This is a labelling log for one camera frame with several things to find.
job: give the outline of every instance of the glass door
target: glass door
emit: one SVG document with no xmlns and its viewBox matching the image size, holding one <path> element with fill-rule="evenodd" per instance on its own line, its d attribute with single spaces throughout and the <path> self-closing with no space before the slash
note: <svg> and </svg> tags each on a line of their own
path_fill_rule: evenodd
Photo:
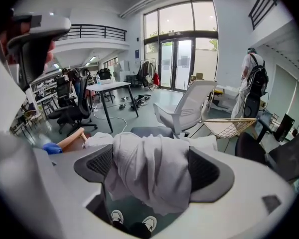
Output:
<svg viewBox="0 0 299 239">
<path fill-rule="evenodd" d="M 173 39 L 160 43 L 162 89 L 185 92 L 193 73 L 192 40 Z"/>
<path fill-rule="evenodd" d="M 164 89 L 171 89 L 174 42 L 173 41 L 161 42 L 160 50 L 161 50 L 160 86 Z"/>
</svg>

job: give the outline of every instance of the white desk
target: white desk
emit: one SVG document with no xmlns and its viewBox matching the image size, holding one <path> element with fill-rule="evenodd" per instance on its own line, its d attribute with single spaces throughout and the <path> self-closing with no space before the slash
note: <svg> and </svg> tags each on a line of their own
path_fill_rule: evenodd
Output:
<svg viewBox="0 0 299 239">
<path fill-rule="evenodd" d="M 138 113 L 138 110 L 137 110 L 135 102 L 134 102 L 134 98 L 133 98 L 133 95 L 132 95 L 132 91 L 131 91 L 130 83 L 129 82 L 113 82 L 113 83 L 102 84 L 102 85 L 93 84 L 93 85 L 88 85 L 86 87 L 86 89 L 90 92 L 89 93 L 89 97 L 90 97 L 90 106 L 91 106 L 91 109 L 92 109 L 92 104 L 93 104 L 92 103 L 92 94 L 91 94 L 91 91 L 95 91 L 95 92 L 99 92 L 100 93 L 100 95 L 101 95 L 101 101 L 102 101 L 104 112 L 105 112 L 105 115 L 106 115 L 106 119 L 108 121 L 108 124 L 110 126 L 110 129 L 111 129 L 112 133 L 113 133 L 113 129 L 112 129 L 112 124 L 111 124 L 111 121 L 110 121 L 108 109 L 106 107 L 106 103 L 105 103 L 105 100 L 104 100 L 104 92 L 109 92 L 111 90 L 117 90 L 117 89 L 120 89 L 120 88 L 127 88 L 128 89 L 128 91 L 130 93 L 131 101 L 133 102 L 133 106 L 134 106 L 134 110 L 136 112 L 136 115 L 139 116 L 139 113 Z"/>
</svg>

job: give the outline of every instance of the white sneaker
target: white sneaker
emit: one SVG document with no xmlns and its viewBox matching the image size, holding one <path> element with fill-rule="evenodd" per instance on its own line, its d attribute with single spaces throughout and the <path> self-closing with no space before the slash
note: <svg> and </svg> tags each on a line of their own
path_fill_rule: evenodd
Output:
<svg viewBox="0 0 299 239">
<path fill-rule="evenodd" d="M 112 221 L 118 221 L 121 224 L 124 222 L 123 214 L 119 210 L 112 211 L 111 218 Z"/>
<path fill-rule="evenodd" d="M 156 224 L 157 224 L 157 220 L 155 217 L 153 216 L 148 216 L 147 218 L 145 218 L 145 220 L 143 220 L 142 222 L 147 228 L 148 230 L 152 233 L 154 231 L 154 229 L 156 228 Z"/>
</svg>

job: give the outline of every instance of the black railing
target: black railing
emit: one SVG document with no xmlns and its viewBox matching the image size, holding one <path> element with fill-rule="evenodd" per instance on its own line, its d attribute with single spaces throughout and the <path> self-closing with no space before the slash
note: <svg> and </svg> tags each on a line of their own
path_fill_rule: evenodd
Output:
<svg viewBox="0 0 299 239">
<path fill-rule="evenodd" d="M 278 0 L 257 0 L 254 7 L 251 9 L 248 17 L 251 19 L 253 29 L 262 21 L 267 13 L 274 7 L 277 6 Z"/>
<path fill-rule="evenodd" d="M 68 40 L 75 38 L 106 38 L 119 41 L 126 40 L 126 30 L 101 25 L 73 24 L 70 31 L 58 39 Z"/>
</svg>

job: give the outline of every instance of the black backpack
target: black backpack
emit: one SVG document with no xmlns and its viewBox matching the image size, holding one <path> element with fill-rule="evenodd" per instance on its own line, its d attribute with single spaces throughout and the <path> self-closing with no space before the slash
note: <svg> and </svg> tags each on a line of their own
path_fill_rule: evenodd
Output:
<svg viewBox="0 0 299 239">
<path fill-rule="evenodd" d="M 250 88 L 250 93 L 262 97 L 266 93 L 267 84 L 269 78 L 267 76 L 267 71 L 265 69 L 265 61 L 263 65 L 259 65 L 257 59 L 253 54 L 250 54 L 256 63 L 256 66 L 252 69 L 247 85 Z"/>
</svg>

